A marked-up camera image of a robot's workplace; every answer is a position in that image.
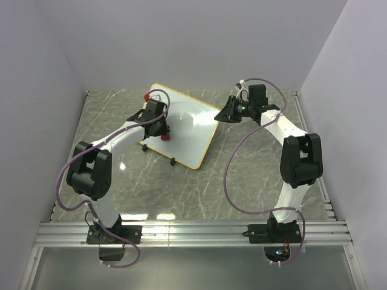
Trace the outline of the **yellow framed whiteboard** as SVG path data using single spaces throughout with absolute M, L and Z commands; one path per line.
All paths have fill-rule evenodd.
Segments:
M 151 94 L 160 94 L 166 103 L 165 91 L 171 100 L 166 122 L 170 129 L 170 140 L 149 137 L 140 142 L 172 161 L 190 169 L 200 168 L 218 127 L 214 117 L 220 109 L 182 92 L 154 83 Z

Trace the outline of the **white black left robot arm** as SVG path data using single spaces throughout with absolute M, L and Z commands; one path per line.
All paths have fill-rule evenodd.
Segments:
M 169 103 L 150 99 L 145 108 L 129 117 L 106 137 L 76 144 L 68 166 L 66 182 L 81 196 L 94 218 L 90 226 L 96 243 L 138 244 L 141 227 L 127 227 L 108 196 L 112 184 L 112 165 L 126 149 L 149 137 L 169 134 L 166 117 Z

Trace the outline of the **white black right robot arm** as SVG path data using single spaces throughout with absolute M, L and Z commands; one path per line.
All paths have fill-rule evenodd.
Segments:
M 243 236 L 250 243 L 301 243 L 305 227 L 297 223 L 300 206 L 306 192 L 323 174 L 320 136 L 298 128 L 281 108 L 269 104 L 265 85 L 250 85 L 246 91 L 246 100 L 239 95 L 229 96 L 214 119 L 239 123 L 249 118 L 270 132 L 282 146 L 279 169 L 283 185 L 277 204 L 268 211 L 267 223 L 248 225 Z

